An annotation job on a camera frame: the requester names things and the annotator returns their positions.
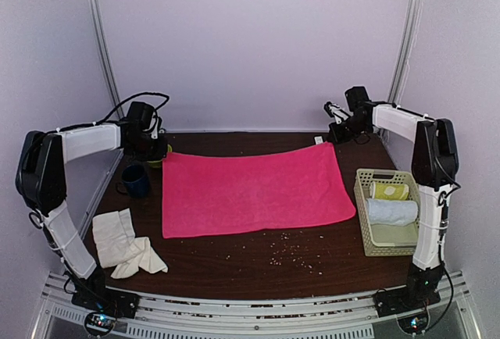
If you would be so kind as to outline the pink towel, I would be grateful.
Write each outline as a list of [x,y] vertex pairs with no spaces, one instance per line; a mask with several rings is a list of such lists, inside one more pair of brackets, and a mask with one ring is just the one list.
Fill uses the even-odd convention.
[[356,213],[330,143],[291,152],[162,163],[165,239],[325,226]]

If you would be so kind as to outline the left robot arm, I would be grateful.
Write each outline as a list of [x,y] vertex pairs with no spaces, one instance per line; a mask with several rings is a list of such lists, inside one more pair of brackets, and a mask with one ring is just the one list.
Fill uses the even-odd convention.
[[113,302],[101,266],[84,245],[66,203],[66,164],[99,152],[122,150],[141,162],[167,155],[157,107],[132,102],[125,117],[27,133],[16,171],[16,189],[30,209],[30,221],[66,267],[82,298],[96,311]]

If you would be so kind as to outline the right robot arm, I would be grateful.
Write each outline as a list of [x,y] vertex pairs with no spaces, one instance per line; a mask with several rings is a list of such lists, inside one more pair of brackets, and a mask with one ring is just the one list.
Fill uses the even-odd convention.
[[455,181],[459,157],[452,121],[431,118],[394,102],[372,101],[364,87],[348,89],[345,98],[348,110],[332,102],[323,106],[334,120],[328,141],[339,145],[375,130],[387,130],[412,142],[411,173],[420,193],[419,234],[400,300],[406,308],[416,309],[445,274],[449,202],[460,189]]

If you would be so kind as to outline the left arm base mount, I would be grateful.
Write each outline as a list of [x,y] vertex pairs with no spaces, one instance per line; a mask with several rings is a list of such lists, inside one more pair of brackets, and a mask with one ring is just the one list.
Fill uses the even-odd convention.
[[105,288],[105,296],[82,287],[77,288],[71,298],[73,305],[85,308],[84,329],[92,337],[110,334],[120,319],[133,319],[136,316],[140,296],[138,294]]

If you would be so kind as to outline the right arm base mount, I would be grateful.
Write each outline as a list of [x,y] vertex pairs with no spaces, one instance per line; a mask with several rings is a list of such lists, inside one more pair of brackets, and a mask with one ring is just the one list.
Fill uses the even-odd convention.
[[407,287],[380,289],[373,295],[378,317],[395,316],[398,328],[414,337],[424,334],[430,327],[429,308],[440,301],[436,291],[432,291],[429,297],[411,300]]

